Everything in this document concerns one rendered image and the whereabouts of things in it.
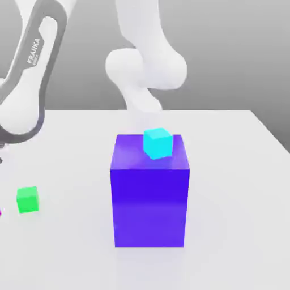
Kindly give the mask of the large purple box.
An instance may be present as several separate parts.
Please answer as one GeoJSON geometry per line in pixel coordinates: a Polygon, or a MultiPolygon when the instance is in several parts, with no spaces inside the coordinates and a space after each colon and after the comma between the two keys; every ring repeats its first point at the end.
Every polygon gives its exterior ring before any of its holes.
{"type": "Polygon", "coordinates": [[[110,165],[116,247],[183,247],[190,166],[182,136],[173,155],[152,160],[142,135],[119,134],[110,165]]]}

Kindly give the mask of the small green cube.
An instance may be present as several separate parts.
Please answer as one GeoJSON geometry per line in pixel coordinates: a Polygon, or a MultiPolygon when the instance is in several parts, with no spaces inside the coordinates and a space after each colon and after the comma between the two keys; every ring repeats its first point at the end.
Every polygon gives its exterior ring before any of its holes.
{"type": "Polygon", "coordinates": [[[17,189],[16,201],[19,212],[27,213],[39,210],[39,195],[37,187],[23,187],[17,189]]]}

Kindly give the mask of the small cyan cube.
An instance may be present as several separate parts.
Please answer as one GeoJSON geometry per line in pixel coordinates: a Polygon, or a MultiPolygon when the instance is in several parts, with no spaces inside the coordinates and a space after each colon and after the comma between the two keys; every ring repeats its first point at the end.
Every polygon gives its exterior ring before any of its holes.
{"type": "Polygon", "coordinates": [[[162,127],[144,131],[143,151],[152,160],[172,156],[173,135],[162,127]]]}

